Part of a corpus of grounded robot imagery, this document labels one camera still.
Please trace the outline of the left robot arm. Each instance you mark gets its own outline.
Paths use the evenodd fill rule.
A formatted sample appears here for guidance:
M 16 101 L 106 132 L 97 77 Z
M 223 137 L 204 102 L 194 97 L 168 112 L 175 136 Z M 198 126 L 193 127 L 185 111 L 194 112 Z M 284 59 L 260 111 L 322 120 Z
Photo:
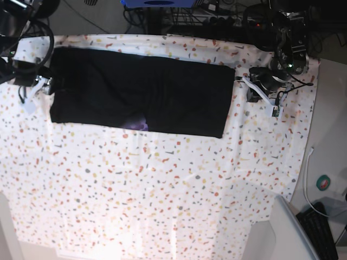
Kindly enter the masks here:
M 306 83 L 298 79 L 309 69 L 307 55 L 306 12 L 308 5 L 299 1 L 261 1 L 245 8 L 242 27 L 250 42 L 273 54 L 268 65 L 251 67 L 238 80 L 247 87 L 247 101 L 266 103 L 266 113 L 278 118 L 287 94 Z

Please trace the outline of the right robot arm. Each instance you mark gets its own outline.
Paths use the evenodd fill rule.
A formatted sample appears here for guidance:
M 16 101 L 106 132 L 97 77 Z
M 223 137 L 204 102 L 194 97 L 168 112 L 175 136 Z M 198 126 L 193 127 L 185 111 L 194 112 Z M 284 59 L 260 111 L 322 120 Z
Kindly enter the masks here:
M 49 94 L 52 78 L 46 67 L 53 50 L 54 34 L 48 20 L 58 9 L 60 1 L 1 1 L 1 84 L 19 86 L 21 105 L 28 113 L 36 109 L 34 96 Z M 30 36 L 48 37 L 48 49 L 43 57 L 32 62 L 15 60 L 20 40 Z

